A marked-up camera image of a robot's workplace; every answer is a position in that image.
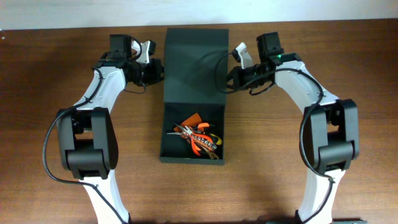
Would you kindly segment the dark green box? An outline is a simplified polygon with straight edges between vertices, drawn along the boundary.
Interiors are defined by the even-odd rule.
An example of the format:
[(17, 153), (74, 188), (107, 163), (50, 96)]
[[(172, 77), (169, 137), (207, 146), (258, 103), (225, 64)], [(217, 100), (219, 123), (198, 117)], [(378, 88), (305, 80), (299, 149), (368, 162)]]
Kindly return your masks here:
[(227, 29), (169, 28), (164, 52), (164, 122), (159, 159), (164, 163), (219, 165), (225, 163), (224, 147), (217, 159), (196, 155), (175, 128), (194, 114), (212, 125), (211, 134), (224, 136), (229, 31)]

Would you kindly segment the orange scraper wooden handle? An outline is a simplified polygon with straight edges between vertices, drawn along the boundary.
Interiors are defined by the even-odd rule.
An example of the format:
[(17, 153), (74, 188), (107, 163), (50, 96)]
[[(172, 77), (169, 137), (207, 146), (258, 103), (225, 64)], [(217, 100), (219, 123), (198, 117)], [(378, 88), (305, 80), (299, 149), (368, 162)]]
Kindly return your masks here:
[[(180, 124), (178, 124), (178, 125), (180, 125), (180, 126), (195, 126), (195, 125), (200, 124), (200, 123), (207, 123), (207, 122), (203, 122), (202, 119), (201, 119), (201, 117), (200, 117), (200, 115), (199, 115), (198, 113), (195, 113), (195, 114), (191, 115), (191, 117), (189, 117), (188, 119), (186, 119), (185, 121), (183, 121), (182, 123), (180, 123)], [(214, 126), (213, 126), (212, 124), (210, 124), (210, 127), (209, 127), (209, 128), (201, 129), (201, 130), (200, 130), (200, 133), (206, 134), (206, 135), (210, 135), (209, 130), (210, 130), (211, 128), (213, 128), (213, 127), (214, 127)], [(172, 133), (177, 132), (177, 131), (180, 131), (180, 129), (179, 129), (179, 128), (176, 126), (176, 124), (175, 124), (174, 131), (173, 131)], [(189, 141), (188, 141), (184, 136), (181, 136), (181, 135), (176, 135), (176, 136), (180, 136), (181, 138), (183, 138), (184, 140), (186, 140), (186, 142), (187, 142), (188, 145), (190, 146), (190, 149), (192, 150), (191, 144), (189, 143)], [(196, 155), (196, 156), (198, 156), (198, 157), (208, 156), (210, 159), (219, 159), (220, 157), (216, 154), (217, 150), (216, 150), (215, 152), (203, 152), (203, 153), (201, 153), (201, 156), (196, 155), (196, 154), (193, 152), (193, 150), (192, 150), (192, 152), (194, 153), (194, 155)]]

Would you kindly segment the orange needle nose pliers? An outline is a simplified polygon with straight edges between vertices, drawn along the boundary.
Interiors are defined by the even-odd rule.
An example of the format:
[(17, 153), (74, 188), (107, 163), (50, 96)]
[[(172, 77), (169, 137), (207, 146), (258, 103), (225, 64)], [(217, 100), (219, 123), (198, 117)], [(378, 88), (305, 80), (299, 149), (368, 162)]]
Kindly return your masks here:
[(209, 128), (210, 124), (200, 123), (195, 126), (180, 126), (176, 124), (176, 126), (180, 129), (180, 131), (169, 134), (182, 135), (193, 139), (203, 139), (203, 137), (200, 137), (200, 130), (204, 128)]

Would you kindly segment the orange socket bit rail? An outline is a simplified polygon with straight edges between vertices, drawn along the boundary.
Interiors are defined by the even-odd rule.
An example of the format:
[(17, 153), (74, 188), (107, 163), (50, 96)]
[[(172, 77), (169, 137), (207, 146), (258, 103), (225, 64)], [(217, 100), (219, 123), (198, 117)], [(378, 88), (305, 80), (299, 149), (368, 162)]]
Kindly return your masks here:
[(203, 139), (192, 138), (191, 140), (192, 144), (195, 144), (195, 146), (192, 147), (194, 151), (201, 151), (204, 148), (213, 152), (217, 150), (218, 146), (213, 144), (213, 141), (209, 135), (200, 134), (200, 137), (203, 137)]

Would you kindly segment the yellow black screwdriver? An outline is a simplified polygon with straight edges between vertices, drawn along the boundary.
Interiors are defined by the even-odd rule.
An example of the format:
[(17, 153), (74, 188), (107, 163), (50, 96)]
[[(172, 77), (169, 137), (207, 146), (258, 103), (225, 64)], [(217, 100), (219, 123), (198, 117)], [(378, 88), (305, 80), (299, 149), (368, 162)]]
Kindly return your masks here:
[(220, 146), (223, 143), (222, 139), (215, 134), (210, 133), (210, 138), (212, 139), (214, 145)]

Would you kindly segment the small red cutting pliers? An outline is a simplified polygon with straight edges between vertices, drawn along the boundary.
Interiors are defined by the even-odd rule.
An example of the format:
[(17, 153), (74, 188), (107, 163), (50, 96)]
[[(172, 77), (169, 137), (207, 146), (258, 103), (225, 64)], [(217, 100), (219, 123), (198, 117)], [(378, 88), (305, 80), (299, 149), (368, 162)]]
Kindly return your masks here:
[(203, 152), (215, 152), (218, 148), (216, 142), (209, 135), (198, 133), (191, 127), (181, 126), (181, 136), (184, 136), (192, 146), (193, 152), (201, 156)]

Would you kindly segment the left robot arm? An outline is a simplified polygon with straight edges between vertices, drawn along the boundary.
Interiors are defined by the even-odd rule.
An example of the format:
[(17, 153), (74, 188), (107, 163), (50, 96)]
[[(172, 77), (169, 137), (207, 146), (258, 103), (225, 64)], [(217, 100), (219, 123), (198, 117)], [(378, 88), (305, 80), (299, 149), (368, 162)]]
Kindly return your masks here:
[(72, 173), (70, 183), (86, 189), (98, 223), (129, 223), (116, 183), (119, 149), (110, 114), (129, 82), (144, 88), (159, 83), (164, 68), (157, 58), (133, 60), (116, 53), (102, 57), (92, 70), (83, 97), (57, 114), (61, 162)]

